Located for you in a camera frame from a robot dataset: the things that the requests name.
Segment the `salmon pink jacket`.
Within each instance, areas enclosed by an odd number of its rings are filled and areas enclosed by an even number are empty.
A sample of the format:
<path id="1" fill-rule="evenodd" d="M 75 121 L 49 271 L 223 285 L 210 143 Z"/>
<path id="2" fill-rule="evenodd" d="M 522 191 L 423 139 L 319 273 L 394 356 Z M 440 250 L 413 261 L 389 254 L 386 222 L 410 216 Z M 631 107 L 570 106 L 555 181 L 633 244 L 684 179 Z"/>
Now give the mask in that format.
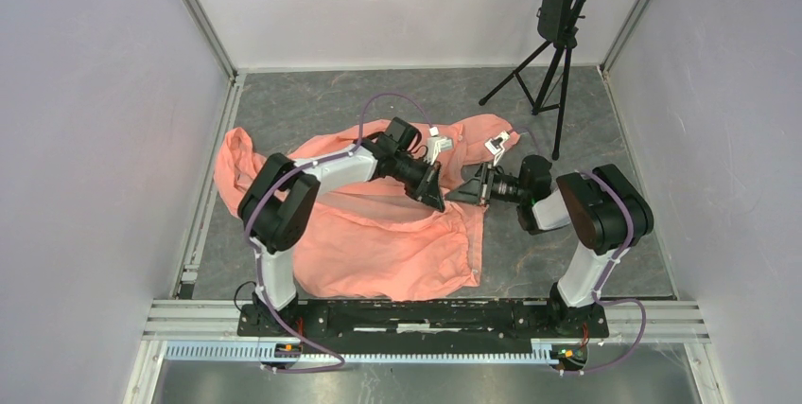
<path id="1" fill-rule="evenodd" d="M 289 157 L 344 149 L 357 139 L 357 128 L 314 136 Z M 507 120 L 494 114 L 437 128 L 455 143 L 438 157 L 444 193 L 463 183 L 463 167 L 492 159 L 487 140 L 509 132 L 509 147 L 520 138 Z M 214 180 L 232 216 L 240 218 L 238 206 L 266 159 L 244 129 L 225 134 Z M 408 198 L 402 184 L 391 178 L 347 185 L 318 197 L 295 245 L 295 278 L 316 297 L 386 296 L 396 301 L 443 298 L 462 287 L 477 287 L 485 210 L 446 202 L 445 211 L 438 212 Z"/>

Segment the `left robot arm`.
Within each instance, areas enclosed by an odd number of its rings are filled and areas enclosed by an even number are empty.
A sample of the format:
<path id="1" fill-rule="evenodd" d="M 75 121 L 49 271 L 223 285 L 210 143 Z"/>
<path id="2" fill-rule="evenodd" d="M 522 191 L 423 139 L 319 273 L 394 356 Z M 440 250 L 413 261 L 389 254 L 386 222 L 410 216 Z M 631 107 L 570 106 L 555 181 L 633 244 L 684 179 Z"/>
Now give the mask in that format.
<path id="1" fill-rule="evenodd" d="M 274 153 L 239 204 L 247 241 L 254 248 L 254 302 L 260 321 L 274 335 L 288 334 L 297 323 L 292 254 L 309 223 L 317 198 L 350 184 L 391 178 L 408 198 L 439 212 L 445 210 L 441 166 L 431 157 L 416 158 L 410 147 L 421 132 L 395 117 L 386 129 L 358 138 L 345 149 L 292 160 Z"/>

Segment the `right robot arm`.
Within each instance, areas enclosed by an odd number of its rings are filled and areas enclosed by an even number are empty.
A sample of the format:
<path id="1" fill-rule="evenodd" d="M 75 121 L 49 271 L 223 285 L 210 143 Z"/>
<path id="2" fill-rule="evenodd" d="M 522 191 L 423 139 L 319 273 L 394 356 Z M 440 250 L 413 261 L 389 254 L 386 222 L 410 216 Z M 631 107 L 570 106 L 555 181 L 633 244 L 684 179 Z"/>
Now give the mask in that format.
<path id="1" fill-rule="evenodd" d="M 589 173 L 551 176 L 545 157 L 526 156 L 517 175 L 484 163 L 476 174 L 446 194 L 450 202 L 484 206 L 514 204 L 518 223 L 532 236 L 570 227 L 577 247 L 564 275 L 552 285 L 546 321 L 569 336 L 597 318 L 609 275 L 639 240 L 654 228 L 651 207 L 615 165 Z"/>

